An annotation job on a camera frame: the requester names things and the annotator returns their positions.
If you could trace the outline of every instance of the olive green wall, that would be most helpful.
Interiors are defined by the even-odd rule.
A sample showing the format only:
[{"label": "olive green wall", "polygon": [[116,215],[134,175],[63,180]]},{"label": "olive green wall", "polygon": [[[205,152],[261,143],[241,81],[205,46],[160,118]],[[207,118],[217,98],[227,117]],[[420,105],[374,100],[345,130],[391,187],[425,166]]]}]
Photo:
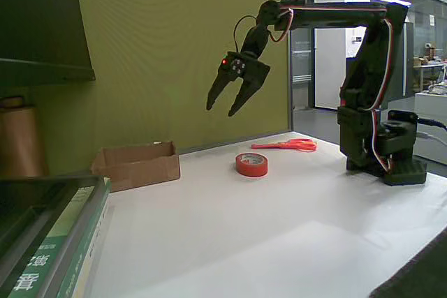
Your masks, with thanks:
[{"label": "olive green wall", "polygon": [[[234,117],[233,83],[205,110],[233,27],[265,0],[80,0],[96,81],[31,89],[53,174],[101,147],[174,140],[185,149],[288,128],[286,43],[269,44],[264,87]],[[242,43],[247,20],[240,25]]]}]

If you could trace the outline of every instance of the floor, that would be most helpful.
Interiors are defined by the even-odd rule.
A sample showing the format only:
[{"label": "floor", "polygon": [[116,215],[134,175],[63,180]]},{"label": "floor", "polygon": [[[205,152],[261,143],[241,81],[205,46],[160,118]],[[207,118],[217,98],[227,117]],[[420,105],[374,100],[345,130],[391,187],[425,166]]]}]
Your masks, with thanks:
[{"label": "floor", "polygon": [[[388,109],[414,110],[414,97],[391,102]],[[386,119],[387,110],[382,111],[382,118]],[[293,112],[294,130],[331,143],[339,144],[339,126],[337,113],[332,110],[306,109]],[[427,170],[433,174],[447,177],[447,166],[419,158],[427,163]]]}]

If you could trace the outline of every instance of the red tape roll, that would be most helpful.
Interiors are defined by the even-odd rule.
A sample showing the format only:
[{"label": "red tape roll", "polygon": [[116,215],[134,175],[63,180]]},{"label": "red tape roll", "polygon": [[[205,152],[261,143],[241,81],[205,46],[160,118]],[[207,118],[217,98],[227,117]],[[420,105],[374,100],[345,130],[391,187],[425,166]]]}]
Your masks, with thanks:
[{"label": "red tape roll", "polygon": [[236,170],[248,177],[261,177],[267,174],[268,161],[265,156],[244,153],[236,156]]}]

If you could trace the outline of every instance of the copper roll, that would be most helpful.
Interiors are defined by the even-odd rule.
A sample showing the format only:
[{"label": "copper roll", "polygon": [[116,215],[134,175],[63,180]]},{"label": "copper roll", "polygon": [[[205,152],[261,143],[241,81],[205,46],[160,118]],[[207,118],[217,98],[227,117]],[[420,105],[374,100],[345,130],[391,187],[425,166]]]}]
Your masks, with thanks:
[{"label": "copper roll", "polygon": [[36,109],[28,106],[0,109],[0,176],[17,178],[47,174]]}]

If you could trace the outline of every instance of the scissors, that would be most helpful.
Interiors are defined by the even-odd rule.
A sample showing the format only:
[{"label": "scissors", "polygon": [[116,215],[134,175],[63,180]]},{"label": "scissors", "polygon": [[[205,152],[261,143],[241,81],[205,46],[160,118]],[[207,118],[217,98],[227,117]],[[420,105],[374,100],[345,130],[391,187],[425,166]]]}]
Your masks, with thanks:
[{"label": "scissors", "polygon": [[252,144],[252,149],[295,149],[300,151],[316,151],[316,142],[310,139],[292,139],[287,142],[270,144]]}]

